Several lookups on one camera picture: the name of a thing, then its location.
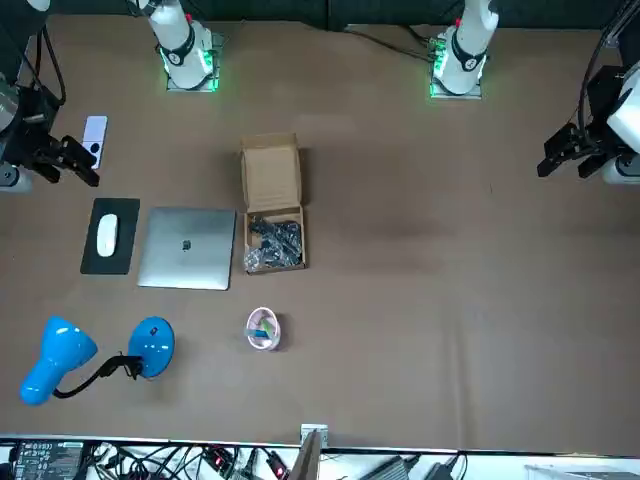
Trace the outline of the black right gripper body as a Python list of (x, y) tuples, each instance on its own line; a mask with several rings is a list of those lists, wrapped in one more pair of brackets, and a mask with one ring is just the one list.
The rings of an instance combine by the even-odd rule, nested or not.
[(58, 141), (51, 135), (62, 102), (47, 88), (18, 88), (18, 109), (7, 128), (7, 162), (33, 168), (53, 165)]

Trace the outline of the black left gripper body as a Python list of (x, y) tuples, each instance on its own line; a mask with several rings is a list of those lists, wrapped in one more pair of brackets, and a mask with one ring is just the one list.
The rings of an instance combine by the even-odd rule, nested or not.
[(626, 68), (605, 65), (586, 85), (586, 100), (590, 117), (584, 119), (584, 104), (580, 105), (578, 128), (581, 147), (587, 161), (606, 161), (622, 148), (622, 141), (607, 120), (618, 106)]

